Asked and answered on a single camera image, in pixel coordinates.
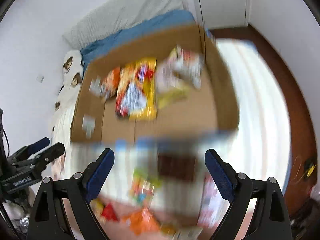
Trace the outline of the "yellow panda snack bag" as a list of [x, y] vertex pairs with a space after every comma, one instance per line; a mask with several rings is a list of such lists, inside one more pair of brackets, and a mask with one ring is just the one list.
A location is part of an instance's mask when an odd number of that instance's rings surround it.
[[104, 204], [99, 199], [93, 199], [90, 202], [90, 207], [91, 207], [94, 215], [96, 216], [97, 220], [101, 224], [105, 224], [106, 219], [104, 216], [102, 216], [103, 209], [105, 207]]

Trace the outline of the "red white long packet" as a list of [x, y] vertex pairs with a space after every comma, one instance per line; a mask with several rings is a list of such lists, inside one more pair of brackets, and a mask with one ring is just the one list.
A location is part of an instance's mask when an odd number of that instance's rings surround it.
[[228, 208], [229, 202], [222, 198], [211, 175], [206, 173], [197, 225], [210, 229], [217, 227]]

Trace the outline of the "small red snack packet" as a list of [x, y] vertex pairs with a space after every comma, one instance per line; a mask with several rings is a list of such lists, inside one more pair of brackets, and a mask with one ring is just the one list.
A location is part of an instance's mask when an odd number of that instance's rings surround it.
[[119, 222], [118, 216], [111, 203], [104, 206], [101, 217], [106, 221]]

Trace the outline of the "orange panda snack bag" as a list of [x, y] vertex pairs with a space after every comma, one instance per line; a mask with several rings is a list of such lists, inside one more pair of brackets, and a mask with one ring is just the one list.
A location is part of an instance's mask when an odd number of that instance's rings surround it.
[[135, 235], [160, 230], [160, 223], [146, 207], [123, 216], [120, 221], [128, 226]]

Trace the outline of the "dark red packet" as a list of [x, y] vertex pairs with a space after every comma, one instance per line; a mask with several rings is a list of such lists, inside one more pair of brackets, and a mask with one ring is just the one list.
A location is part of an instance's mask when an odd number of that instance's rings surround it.
[[197, 159], [192, 155], [159, 153], [157, 171], [160, 177], [191, 183], [196, 176]]

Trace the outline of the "orange snack packet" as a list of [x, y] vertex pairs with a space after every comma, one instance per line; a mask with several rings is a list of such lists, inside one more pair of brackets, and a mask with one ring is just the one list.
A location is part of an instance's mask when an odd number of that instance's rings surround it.
[[100, 96], [103, 102], [114, 97], [120, 82], [120, 67], [111, 70], [101, 84]]

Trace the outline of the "yellow red noodle packet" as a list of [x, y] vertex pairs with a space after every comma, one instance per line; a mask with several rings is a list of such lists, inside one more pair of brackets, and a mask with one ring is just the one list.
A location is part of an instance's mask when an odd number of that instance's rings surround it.
[[157, 116], [155, 70], [157, 60], [145, 57], [126, 64], [120, 71], [116, 115], [133, 121], [151, 121]]

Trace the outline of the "yellow clear egg-cake bag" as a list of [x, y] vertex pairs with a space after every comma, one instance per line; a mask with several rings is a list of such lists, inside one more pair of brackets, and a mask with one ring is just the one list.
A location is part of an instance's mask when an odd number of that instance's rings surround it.
[[156, 67], [157, 108], [185, 99], [190, 89], [201, 88], [204, 58], [201, 54], [176, 45], [169, 56]]

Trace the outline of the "colourful gumball candy bag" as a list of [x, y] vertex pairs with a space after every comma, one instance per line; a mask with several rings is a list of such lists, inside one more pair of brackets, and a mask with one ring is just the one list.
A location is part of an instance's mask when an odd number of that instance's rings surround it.
[[140, 206], [149, 207], [161, 181], [148, 175], [139, 168], [135, 168], [132, 177], [129, 196]]

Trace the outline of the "bear print pillow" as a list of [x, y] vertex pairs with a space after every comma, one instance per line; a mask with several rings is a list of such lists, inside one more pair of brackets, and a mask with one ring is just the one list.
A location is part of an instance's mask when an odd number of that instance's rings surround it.
[[55, 102], [55, 112], [52, 118], [52, 131], [63, 112], [75, 104], [84, 76], [82, 55], [78, 50], [69, 51], [63, 59], [63, 82]]

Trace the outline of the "pink striped cat blanket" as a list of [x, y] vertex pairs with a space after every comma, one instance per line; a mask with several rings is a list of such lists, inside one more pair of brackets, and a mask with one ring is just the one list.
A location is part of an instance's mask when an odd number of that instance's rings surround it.
[[[197, 225], [204, 178], [208, 173], [204, 156], [210, 148], [216, 150], [236, 172], [256, 180], [274, 177], [279, 187], [284, 188], [291, 131], [280, 87], [264, 59], [249, 42], [220, 38], [212, 41], [233, 82], [239, 107], [239, 126], [235, 131], [220, 131], [179, 141], [72, 142], [75, 102], [57, 120], [53, 132], [52, 142], [61, 142], [66, 149], [52, 164], [54, 179], [68, 179], [76, 172], [82, 172], [105, 148], [110, 148], [114, 151], [114, 165], [98, 194], [101, 201], [112, 204], [119, 220], [144, 208], [129, 196], [133, 172], [139, 168], [161, 181], [151, 205], [146, 208], [159, 221], [178, 225]], [[188, 183], [160, 177], [157, 171], [159, 153], [195, 156], [195, 180]], [[107, 222], [105, 229], [112, 239], [133, 239], [136, 236], [121, 221]]]

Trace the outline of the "cardboard milk box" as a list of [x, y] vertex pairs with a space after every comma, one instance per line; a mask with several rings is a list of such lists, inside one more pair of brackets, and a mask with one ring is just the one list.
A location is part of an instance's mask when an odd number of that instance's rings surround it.
[[[188, 63], [204, 60], [201, 86], [187, 83], [185, 99], [159, 108], [156, 72], [176, 46]], [[204, 29], [190, 24], [137, 38], [92, 61], [75, 105], [71, 141], [179, 141], [238, 126], [231, 75]]]

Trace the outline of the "grey padded headboard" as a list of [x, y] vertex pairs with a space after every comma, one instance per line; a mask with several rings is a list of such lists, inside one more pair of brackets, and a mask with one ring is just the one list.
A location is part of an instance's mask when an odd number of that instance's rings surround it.
[[72, 48], [81, 50], [120, 30], [183, 9], [188, 9], [187, 0], [108, 0], [65, 31], [63, 38]]

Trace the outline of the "blue bed sheet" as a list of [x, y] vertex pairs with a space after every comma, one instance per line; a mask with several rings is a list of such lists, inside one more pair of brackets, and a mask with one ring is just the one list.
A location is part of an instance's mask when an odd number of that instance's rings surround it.
[[107, 54], [112, 49], [155, 31], [195, 23], [188, 10], [172, 10], [155, 16], [129, 29], [121, 29], [101, 40], [96, 40], [80, 50], [84, 69], [96, 58]]

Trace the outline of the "white door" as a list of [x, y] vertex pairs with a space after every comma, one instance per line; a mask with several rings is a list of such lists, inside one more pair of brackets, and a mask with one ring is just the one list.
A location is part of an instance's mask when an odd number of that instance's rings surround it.
[[194, 0], [198, 23], [207, 29], [246, 27], [250, 0]]

